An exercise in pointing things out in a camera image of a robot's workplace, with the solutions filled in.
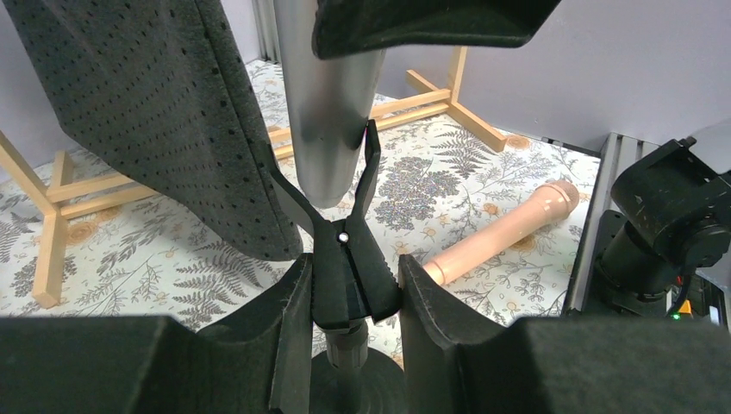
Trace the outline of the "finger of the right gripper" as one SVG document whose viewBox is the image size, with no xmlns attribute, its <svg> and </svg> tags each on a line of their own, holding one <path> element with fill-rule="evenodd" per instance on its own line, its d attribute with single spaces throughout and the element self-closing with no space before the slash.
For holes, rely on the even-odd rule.
<svg viewBox="0 0 731 414">
<path fill-rule="evenodd" d="M 559 0 L 319 1 L 312 34 L 321 60 L 402 45 L 518 48 Z"/>
</svg>

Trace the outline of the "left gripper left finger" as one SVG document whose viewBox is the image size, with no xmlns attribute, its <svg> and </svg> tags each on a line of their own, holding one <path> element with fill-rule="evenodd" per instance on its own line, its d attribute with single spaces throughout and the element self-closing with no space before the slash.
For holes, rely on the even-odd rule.
<svg viewBox="0 0 731 414">
<path fill-rule="evenodd" d="M 305 413 L 312 257 L 194 332 L 156 317 L 1 322 L 4 413 Z"/>
</svg>

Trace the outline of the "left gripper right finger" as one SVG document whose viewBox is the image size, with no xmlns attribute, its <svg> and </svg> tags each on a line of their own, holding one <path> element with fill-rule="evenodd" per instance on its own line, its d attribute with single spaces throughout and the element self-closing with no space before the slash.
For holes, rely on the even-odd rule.
<svg viewBox="0 0 731 414">
<path fill-rule="evenodd" d="M 523 317 L 509 327 L 398 262 L 411 413 L 727 413 L 730 334 L 644 317 Z"/>
</svg>

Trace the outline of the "silver microphone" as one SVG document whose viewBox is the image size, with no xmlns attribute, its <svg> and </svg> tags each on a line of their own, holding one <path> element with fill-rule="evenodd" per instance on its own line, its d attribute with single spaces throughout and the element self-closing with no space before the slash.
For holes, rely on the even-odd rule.
<svg viewBox="0 0 731 414">
<path fill-rule="evenodd" d="M 312 50 L 316 2 L 273 4 L 297 179 L 316 207 L 348 192 L 385 52 L 319 60 Z"/>
</svg>

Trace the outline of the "black mic stand front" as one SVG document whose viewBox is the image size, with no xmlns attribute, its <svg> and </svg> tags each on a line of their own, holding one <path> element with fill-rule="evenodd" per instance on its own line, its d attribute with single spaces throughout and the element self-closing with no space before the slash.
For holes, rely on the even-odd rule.
<svg viewBox="0 0 731 414">
<path fill-rule="evenodd" d="M 304 255 L 309 283 L 310 323 L 326 336 L 326 349 L 309 362 L 304 380 L 307 413 L 404 413 L 402 369 L 390 356 L 370 348 L 367 321 L 379 322 L 400 309 L 401 291 L 367 222 L 378 181 L 381 147 L 375 121 L 364 133 L 365 169 L 350 214 L 325 219 L 280 172 L 266 163 L 278 203 L 290 220 L 313 239 Z"/>
</svg>

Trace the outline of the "pink beige microphone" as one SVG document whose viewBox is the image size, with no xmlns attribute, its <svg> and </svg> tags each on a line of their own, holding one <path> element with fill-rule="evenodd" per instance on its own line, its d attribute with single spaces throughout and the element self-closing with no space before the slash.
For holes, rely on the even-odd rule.
<svg viewBox="0 0 731 414">
<path fill-rule="evenodd" d="M 522 204 L 436 255 L 423 268 L 438 285 L 449 284 L 536 230 L 565 220 L 578 203 L 578 189 L 568 181 L 541 185 Z"/>
</svg>

